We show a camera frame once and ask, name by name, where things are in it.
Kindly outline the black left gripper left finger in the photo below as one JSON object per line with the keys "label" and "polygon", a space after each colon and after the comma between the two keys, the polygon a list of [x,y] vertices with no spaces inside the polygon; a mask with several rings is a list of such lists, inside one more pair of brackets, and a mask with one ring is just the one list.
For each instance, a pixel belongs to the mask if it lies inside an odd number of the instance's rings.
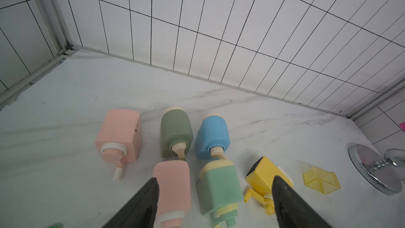
{"label": "black left gripper left finger", "polygon": [[151,178],[103,228],[153,228],[159,200],[159,185]]}

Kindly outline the clear yellow sharpener tray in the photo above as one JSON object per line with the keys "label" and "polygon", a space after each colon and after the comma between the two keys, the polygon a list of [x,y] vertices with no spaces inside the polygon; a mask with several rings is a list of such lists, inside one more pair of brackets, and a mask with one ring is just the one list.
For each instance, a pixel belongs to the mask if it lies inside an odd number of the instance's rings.
{"label": "clear yellow sharpener tray", "polygon": [[341,188],[335,173],[315,166],[303,173],[303,180],[305,186],[322,194],[329,194]]}

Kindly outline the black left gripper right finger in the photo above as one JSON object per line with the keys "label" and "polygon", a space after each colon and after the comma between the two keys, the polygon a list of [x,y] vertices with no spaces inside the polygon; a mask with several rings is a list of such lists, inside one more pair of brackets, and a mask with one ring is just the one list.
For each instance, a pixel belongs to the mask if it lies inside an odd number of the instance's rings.
{"label": "black left gripper right finger", "polygon": [[273,180],[272,195],[280,228],[331,228],[280,176]]}

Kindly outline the yellow pencil sharpener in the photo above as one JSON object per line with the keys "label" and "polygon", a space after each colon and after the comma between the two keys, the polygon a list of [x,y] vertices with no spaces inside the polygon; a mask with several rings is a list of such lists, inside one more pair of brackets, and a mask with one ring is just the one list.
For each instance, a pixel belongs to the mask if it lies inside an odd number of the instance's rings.
{"label": "yellow pencil sharpener", "polygon": [[263,206],[267,215],[275,214],[272,185],[276,176],[294,188],[293,180],[280,166],[276,166],[266,156],[261,157],[246,175],[246,181],[251,188],[245,192],[244,202],[247,203],[253,197]]}

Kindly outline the mint green pencil sharpener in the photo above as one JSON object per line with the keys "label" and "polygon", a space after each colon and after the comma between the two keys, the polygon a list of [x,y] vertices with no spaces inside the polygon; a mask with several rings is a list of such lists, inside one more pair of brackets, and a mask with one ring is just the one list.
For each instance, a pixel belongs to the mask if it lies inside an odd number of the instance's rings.
{"label": "mint green pencil sharpener", "polygon": [[232,161],[218,159],[207,163],[196,183],[200,212],[209,216],[213,227],[236,225],[239,203],[244,199]]}

